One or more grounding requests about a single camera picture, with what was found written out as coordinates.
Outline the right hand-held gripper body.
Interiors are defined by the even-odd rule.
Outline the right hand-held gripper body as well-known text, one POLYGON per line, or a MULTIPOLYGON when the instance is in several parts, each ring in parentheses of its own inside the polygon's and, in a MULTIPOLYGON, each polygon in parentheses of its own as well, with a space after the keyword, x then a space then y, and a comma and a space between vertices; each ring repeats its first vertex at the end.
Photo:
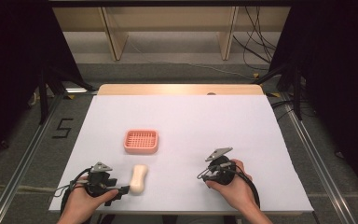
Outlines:
POLYGON ((228 185, 234 178, 236 164, 231 161, 226 154, 232 150, 232 147, 218 148, 205 160, 209 162, 208 169, 213 175, 218 176, 217 183, 228 185))

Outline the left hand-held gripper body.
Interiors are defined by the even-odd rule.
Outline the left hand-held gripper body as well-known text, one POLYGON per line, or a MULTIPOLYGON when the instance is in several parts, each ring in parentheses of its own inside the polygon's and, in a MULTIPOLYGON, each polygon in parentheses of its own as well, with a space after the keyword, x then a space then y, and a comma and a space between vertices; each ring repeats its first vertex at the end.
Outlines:
POLYGON ((90 168, 86 184, 90 196, 101 196, 116 185, 117 179, 111 178, 109 171, 112 171, 112 168, 100 161, 90 168))

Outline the pink soap dish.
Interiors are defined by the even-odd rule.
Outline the pink soap dish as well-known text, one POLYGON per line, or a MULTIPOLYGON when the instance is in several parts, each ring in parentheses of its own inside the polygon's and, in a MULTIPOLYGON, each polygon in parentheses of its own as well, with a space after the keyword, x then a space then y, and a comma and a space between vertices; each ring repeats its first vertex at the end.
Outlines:
POLYGON ((158 132, 156 130, 128 130, 123 147, 130 154, 154 154, 158 151, 158 132))

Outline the person's right hand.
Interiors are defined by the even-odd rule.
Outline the person's right hand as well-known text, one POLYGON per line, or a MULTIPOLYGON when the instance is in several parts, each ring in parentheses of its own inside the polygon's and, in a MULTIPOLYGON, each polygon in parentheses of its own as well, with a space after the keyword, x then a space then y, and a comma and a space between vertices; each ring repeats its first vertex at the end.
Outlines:
POLYGON ((239 175, 235 175, 228 185, 221 185, 214 181, 207 181, 206 185, 208 188, 218 191, 231 207, 243 215, 253 213, 258 209, 258 205, 250 186, 242 177, 246 176, 249 180, 253 180, 253 178, 245 172, 242 161, 235 159, 232 161, 236 163, 236 171, 240 173, 239 175))

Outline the person's left hand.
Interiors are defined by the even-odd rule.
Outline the person's left hand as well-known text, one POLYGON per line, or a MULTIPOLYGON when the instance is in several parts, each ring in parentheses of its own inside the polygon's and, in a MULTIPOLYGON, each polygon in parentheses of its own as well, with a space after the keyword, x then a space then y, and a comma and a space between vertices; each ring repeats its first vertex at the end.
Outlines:
POLYGON ((117 195, 116 189, 111 189, 98 197, 91 197, 82 187, 75 188, 69 195, 61 214, 77 214, 90 218, 94 211, 103 203, 113 199, 117 195))

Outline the white table sheet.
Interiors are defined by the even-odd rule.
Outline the white table sheet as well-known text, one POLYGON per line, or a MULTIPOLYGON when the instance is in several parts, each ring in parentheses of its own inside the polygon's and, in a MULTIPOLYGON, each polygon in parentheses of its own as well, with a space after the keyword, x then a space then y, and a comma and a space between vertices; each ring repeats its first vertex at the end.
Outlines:
POLYGON ((228 214, 231 207, 198 175, 217 148, 243 161, 264 212, 309 212, 281 129, 264 95, 96 96, 60 183, 101 161, 127 185, 136 164, 145 189, 102 211, 116 214, 228 214))

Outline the person's lap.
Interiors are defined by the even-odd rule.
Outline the person's lap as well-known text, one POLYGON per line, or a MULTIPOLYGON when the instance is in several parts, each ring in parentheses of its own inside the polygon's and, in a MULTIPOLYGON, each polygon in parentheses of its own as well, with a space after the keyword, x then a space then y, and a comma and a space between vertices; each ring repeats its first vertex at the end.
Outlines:
POLYGON ((100 215, 97 224, 242 224, 235 216, 100 215))

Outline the wooden table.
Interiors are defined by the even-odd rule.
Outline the wooden table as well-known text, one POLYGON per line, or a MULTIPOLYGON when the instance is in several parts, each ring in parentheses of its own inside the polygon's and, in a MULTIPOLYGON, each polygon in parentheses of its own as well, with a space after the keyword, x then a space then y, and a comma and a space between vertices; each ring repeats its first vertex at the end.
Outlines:
POLYGON ((257 85, 106 84, 100 88, 99 118, 107 149, 121 165, 145 163, 146 189, 131 202, 163 214, 228 214, 216 192, 197 179, 205 158, 219 147, 244 161, 264 212, 301 214, 309 203, 267 97, 257 85), (159 133, 152 156, 125 153, 124 133, 159 133))

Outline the black metal stand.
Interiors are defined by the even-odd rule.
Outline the black metal stand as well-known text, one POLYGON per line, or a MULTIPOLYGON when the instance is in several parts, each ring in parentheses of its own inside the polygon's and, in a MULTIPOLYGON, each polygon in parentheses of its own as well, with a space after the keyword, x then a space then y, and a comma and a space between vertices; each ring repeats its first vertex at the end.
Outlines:
POLYGON ((86 83, 81 76, 76 77, 55 66, 45 66, 38 75, 41 109, 40 124, 43 124, 49 115, 48 87, 50 87, 55 96, 63 96, 67 93, 66 88, 62 84, 64 81, 72 82, 86 91, 97 91, 96 87, 86 83))
POLYGON ((288 91, 290 87, 294 91, 294 102, 293 109, 296 117, 299 120, 302 120, 301 110, 300 110, 300 94, 301 94, 301 71, 300 66, 297 63, 284 63, 278 67, 268 71, 261 78, 257 78, 254 81, 254 84, 261 85, 267 80, 280 75, 281 78, 278 81, 277 89, 279 91, 288 91))

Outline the black curtain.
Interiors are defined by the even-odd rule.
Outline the black curtain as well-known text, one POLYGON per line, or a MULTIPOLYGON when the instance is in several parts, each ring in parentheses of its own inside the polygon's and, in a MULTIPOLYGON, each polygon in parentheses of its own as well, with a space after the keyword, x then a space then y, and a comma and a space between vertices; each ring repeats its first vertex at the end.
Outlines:
POLYGON ((0 0, 0 144, 41 82, 86 84, 48 0, 0 0))
POLYGON ((294 0, 271 66, 296 50, 313 108, 358 176, 358 0, 294 0))

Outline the light wooden desk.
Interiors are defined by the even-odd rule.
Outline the light wooden desk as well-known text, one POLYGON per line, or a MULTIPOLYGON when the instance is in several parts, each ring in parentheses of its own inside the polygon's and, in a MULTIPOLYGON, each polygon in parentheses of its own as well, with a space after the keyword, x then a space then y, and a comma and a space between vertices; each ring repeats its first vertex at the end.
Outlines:
POLYGON ((223 60, 229 58, 233 35, 280 32, 289 7, 55 7, 64 32, 103 32, 111 58, 121 59, 130 32, 215 32, 223 60))

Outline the metal floor rail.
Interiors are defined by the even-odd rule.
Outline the metal floor rail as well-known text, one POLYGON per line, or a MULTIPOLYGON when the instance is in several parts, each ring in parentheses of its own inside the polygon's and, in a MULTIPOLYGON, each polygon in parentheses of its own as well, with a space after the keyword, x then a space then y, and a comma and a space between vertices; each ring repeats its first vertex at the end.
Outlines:
POLYGON ((48 114, 44 118, 44 121, 38 125, 31 143, 28 145, 23 156, 21 157, 21 160, 16 167, 13 176, 9 179, 8 183, 3 188, 2 194, 0 195, 0 224, 3 221, 7 210, 18 191, 18 187, 21 181, 23 180, 30 164, 34 159, 34 155, 38 150, 47 128, 52 120, 52 117, 62 99, 63 95, 57 94, 51 101, 51 104, 48 106, 48 114))
POLYGON ((333 205, 338 218, 342 224, 356 224, 354 215, 349 208, 349 205, 343 195, 341 194, 336 182, 328 171, 317 147, 314 145, 308 130, 306 129, 302 120, 297 118, 294 112, 294 107, 287 105, 286 111, 293 123, 296 133, 299 136, 309 158, 313 165, 313 169, 318 175, 331 204, 333 205))

